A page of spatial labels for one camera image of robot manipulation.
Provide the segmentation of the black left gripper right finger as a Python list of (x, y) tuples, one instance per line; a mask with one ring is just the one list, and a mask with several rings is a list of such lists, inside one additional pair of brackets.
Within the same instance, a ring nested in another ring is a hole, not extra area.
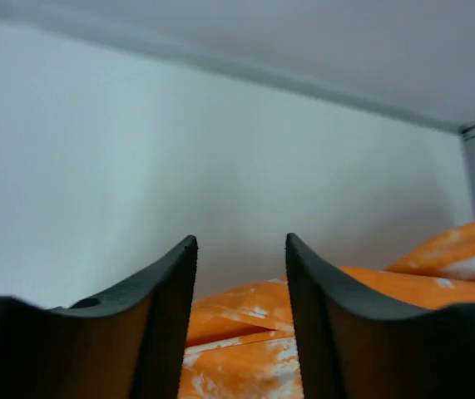
[(326, 262), (296, 234), (286, 275), (307, 398), (475, 398), (475, 303), (429, 310)]

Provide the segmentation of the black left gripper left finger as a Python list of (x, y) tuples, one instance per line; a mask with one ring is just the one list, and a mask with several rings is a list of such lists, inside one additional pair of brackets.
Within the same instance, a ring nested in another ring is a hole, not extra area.
[(0, 296), (0, 398), (175, 398), (198, 245), (69, 308)]

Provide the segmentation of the orange white tie-dye trousers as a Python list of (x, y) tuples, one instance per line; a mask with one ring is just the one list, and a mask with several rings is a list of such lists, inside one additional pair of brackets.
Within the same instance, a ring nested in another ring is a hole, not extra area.
[[(342, 272), (422, 308), (475, 303), (475, 222), (450, 229), (384, 271)], [(286, 278), (232, 288), (194, 302), (180, 398), (301, 398)]]

